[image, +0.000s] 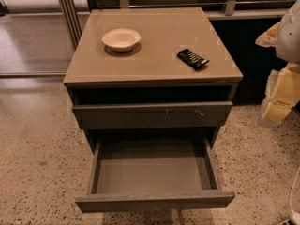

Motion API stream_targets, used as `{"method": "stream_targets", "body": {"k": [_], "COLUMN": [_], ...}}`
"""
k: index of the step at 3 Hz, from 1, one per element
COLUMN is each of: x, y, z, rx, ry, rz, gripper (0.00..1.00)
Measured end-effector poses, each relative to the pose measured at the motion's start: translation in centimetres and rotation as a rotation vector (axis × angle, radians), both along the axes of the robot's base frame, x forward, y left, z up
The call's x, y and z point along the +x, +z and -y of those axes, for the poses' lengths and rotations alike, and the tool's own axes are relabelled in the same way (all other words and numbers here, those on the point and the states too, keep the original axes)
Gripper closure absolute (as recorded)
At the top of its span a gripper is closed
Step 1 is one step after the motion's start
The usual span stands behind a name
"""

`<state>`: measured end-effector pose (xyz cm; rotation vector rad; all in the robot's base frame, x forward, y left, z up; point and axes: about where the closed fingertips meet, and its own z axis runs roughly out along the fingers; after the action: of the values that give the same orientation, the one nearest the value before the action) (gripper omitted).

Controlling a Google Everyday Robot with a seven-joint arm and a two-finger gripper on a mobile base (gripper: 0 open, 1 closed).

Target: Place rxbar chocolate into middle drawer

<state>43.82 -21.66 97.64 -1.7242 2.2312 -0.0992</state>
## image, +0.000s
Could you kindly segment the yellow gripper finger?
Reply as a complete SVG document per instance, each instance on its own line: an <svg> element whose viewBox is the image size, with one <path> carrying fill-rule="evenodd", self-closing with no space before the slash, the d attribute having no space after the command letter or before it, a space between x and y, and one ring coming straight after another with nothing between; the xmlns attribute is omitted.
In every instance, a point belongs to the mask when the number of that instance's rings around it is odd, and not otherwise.
<svg viewBox="0 0 300 225"><path fill-rule="evenodd" d="M262 102L262 121L280 125L300 101L300 65L288 63L281 71L272 70Z"/></svg>
<svg viewBox="0 0 300 225"><path fill-rule="evenodd" d="M279 23L271 26L263 34L259 35L255 40L255 44L264 48L275 47L277 45Z"/></svg>

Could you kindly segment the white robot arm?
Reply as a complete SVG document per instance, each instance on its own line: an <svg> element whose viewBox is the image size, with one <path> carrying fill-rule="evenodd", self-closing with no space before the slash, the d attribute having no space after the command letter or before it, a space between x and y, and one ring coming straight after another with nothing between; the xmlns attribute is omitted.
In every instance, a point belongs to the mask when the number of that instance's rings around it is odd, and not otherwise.
<svg viewBox="0 0 300 225"><path fill-rule="evenodd" d="M261 106L260 125L274 128L300 101L300 0L280 22L258 36L255 43L265 48L274 47L276 56L287 62L281 71L271 71Z"/></svg>

